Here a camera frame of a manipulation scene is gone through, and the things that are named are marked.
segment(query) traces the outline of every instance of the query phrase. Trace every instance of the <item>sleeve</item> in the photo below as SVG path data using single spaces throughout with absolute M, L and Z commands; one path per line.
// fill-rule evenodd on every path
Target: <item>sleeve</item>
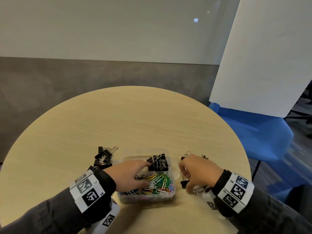
M 105 195 L 84 213 L 80 212 L 69 188 L 66 188 L 28 210 L 18 220 L 0 228 L 0 234 L 77 234 L 81 229 L 102 220 L 111 210 L 111 195 L 116 189 L 116 184 L 103 170 L 95 170 L 94 175 L 105 190 Z
M 312 225 L 298 212 L 254 188 L 246 207 L 239 213 L 231 209 L 218 193 L 225 187 L 231 172 L 224 171 L 212 188 L 215 194 L 214 203 L 218 211 L 241 233 L 311 233 Z

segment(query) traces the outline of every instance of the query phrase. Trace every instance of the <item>black chair leg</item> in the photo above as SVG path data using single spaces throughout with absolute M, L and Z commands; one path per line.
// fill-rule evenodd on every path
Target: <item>black chair leg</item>
M 252 182 L 253 182 L 253 179 L 255 178 L 255 174 L 257 173 L 257 170 L 258 170 L 258 168 L 259 168 L 259 166 L 260 166 L 260 163 L 261 163 L 261 161 L 259 160 L 258 163 L 257 163 L 257 165 L 256 165 L 256 167 L 255 167 L 255 171 L 254 171 L 254 173 L 252 174 Z

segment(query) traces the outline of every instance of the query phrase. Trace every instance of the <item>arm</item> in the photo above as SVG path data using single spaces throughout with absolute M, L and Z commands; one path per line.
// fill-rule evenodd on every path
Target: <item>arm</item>
M 187 192 L 192 193 L 195 185 L 212 187 L 211 190 L 216 196 L 213 201 L 218 211 L 244 234 L 293 234 L 309 233 L 312 230 L 312 225 L 300 214 L 257 188 L 253 190 L 246 207 L 239 213 L 235 212 L 218 197 L 232 173 L 221 169 L 208 159 L 191 154 L 183 159 L 179 166 L 182 174 L 190 177 Z
M 115 190 L 123 192 L 148 186 L 146 180 L 135 180 L 135 174 L 149 165 L 150 163 L 142 160 L 132 160 L 109 167 L 105 171 L 96 169 L 93 174 L 105 194 L 86 211 L 81 213 L 70 189 L 66 188 L 28 210 L 18 220 L 0 228 L 0 234 L 77 234 L 81 229 L 105 218 L 111 211 L 111 195 Z

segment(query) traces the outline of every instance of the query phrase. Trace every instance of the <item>plastic container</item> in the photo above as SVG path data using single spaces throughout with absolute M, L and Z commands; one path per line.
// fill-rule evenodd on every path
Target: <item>plastic container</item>
M 119 200 L 121 203 L 134 203 L 134 202 L 140 202 L 140 201 L 147 201 L 147 202 L 161 202 L 161 201 L 167 201 L 173 198 L 173 196 L 176 193 L 175 185 L 174 185 L 174 173 L 173 170 L 176 169 L 173 168 L 173 165 L 170 160 L 169 152 L 167 149 L 124 149 L 122 152 L 122 161 L 127 160 L 135 160 L 135 159 L 141 159 L 146 161 L 150 157 L 162 154 L 164 153 L 166 156 L 166 160 L 168 163 L 168 171 L 166 172 L 149 172 L 148 168 L 144 168 L 142 171 L 140 171 L 137 175 L 140 176 L 142 174 L 145 174 L 146 176 L 151 176 L 153 174 L 163 174 L 167 173 L 167 175 L 171 178 L 172 184 L 173 184 L 173 193 L 168 194 L 151 194 L 151 195 L 119 195 L 117 194 Z

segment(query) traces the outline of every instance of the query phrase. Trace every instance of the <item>table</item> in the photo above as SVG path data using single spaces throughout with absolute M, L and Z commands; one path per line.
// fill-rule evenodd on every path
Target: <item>table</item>
M 236 134 L 200 102 L 152 87 L 106 88 L 55 106 L 17 139 L 0 172 L 2 226 L 68 187 L 93 164 L 98 146 L 118 146 L 115 159 L 125 148 L 166 148 L 175 162 L 191 151 L 251 178 Z M 237 232 L 199 196 L 188 195 L 180 180 L 175 185 L 170 203 L 121 204 L 107 234 Z

